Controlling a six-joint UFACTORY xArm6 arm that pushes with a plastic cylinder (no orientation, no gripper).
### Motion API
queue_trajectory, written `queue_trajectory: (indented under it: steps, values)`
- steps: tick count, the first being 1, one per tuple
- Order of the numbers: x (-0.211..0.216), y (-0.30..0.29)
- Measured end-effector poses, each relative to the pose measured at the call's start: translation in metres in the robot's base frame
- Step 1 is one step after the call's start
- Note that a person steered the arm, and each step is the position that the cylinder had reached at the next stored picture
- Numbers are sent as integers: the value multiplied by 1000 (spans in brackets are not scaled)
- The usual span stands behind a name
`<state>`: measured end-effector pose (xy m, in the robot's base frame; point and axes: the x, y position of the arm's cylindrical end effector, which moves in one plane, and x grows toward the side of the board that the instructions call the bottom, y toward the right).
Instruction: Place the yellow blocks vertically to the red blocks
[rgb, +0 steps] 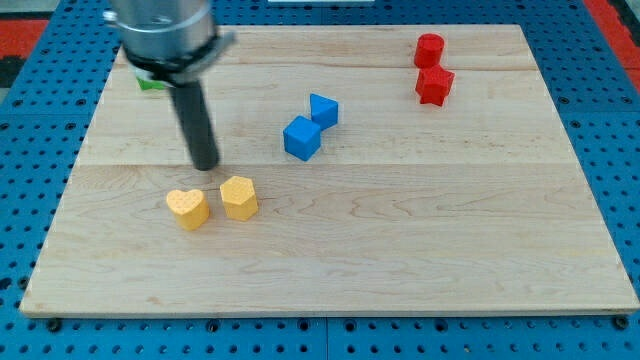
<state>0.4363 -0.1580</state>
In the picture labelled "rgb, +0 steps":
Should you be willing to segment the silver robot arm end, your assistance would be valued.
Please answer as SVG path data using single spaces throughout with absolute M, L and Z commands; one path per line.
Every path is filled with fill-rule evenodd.
M 183 88 L 197 83 L 235 42 L 210 0 L 110 0 L 103 12 L 137 77 Z

